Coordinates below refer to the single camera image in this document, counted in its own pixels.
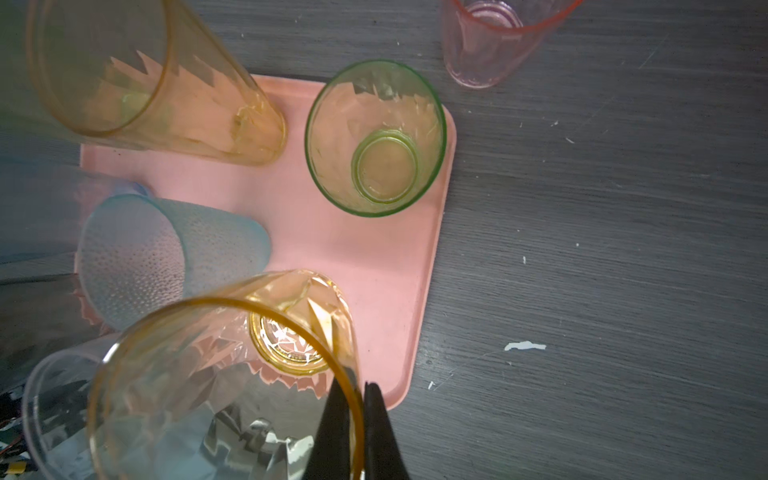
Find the tall clear glass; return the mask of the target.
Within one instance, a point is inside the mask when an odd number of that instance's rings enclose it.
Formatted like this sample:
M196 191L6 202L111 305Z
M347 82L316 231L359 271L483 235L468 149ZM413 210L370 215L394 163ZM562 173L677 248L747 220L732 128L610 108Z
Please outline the tall clear glass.
M86 432L88 397L118 338L113 333L55 352L31 372L22 397L22 425L28 452L45 478L97 477Z

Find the tall amber glass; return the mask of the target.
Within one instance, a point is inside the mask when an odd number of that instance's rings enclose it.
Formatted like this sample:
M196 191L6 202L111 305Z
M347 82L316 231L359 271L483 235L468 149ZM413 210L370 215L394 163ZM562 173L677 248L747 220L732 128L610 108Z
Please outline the tall amber glass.
M182 1L31 1L24 53L47 112L86 141L246 166L284 151L281 111Z

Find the tall blue glass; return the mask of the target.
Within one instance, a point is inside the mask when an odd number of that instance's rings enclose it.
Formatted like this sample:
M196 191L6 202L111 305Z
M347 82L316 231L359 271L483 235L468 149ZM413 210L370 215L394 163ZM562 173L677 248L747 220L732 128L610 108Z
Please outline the tall blue glass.
M1 262L76 251L91 213L106 199L125 194L150 197L152 191L71 165L3 159Z

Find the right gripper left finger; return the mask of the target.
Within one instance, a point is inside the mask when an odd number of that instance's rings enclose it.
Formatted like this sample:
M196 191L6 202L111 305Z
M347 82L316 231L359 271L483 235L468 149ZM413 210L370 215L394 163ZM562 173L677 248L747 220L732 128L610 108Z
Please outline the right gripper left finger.
M351 475L350 412L336 380L325 408L306 465L304 480L348 480Z

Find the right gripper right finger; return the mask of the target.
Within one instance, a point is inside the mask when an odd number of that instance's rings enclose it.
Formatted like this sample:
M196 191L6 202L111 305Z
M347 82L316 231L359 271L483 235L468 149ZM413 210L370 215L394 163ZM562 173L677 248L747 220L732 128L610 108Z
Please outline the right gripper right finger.
M378 384L365 384L365 479L410 480Z

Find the pink plastic tray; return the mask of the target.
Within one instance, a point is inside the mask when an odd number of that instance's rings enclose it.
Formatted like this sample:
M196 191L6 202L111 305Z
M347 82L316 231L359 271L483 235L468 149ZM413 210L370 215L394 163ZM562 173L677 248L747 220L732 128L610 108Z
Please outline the pink plastic tray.
M265 75L256 81L288 123L286 148L274 163L247 167L85 145L80 164L138 182L160 198L259 222L272 242L270 270L309 269L340 287L354 322L360 380L378 384L394 408L411 385L453 160L446 157L430 190L399 213L346 213L317 189L304 153L306 120L321 84Z

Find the tall dark grey glass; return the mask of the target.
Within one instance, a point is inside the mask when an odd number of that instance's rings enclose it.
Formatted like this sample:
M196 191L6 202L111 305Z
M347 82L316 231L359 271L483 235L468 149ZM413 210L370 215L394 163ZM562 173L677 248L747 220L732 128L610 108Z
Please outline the tall dark grey glass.
M1 391L23 385L48 355L112 334L76 274L1 282Z

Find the short green glass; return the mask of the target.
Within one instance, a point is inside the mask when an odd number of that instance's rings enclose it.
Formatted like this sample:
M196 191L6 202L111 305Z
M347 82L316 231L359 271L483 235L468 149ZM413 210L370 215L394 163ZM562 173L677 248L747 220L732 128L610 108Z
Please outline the short green glass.
M310 176L340 210L366 218L409 208L447 156L448 120L434 87L389 59L351 64L320 90L304 133Z

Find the teal dotted glass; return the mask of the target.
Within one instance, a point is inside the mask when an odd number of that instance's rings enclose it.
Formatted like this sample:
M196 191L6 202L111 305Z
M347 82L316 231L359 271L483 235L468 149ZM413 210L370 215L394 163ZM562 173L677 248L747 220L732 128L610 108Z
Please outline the teal dotted glass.
M258 275L271 251L266 229L250 218L125 194L87 218L75 266L95 313L124 331L164 306Z

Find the short yellow glass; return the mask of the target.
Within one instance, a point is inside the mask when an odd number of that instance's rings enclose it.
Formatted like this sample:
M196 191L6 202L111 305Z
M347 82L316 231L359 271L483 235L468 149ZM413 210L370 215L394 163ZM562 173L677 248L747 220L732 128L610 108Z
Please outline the short yellow glass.
M163 307L105 355L87 408L100 479L303 479L334 380L364 473L349 305L329 277L267 272Z

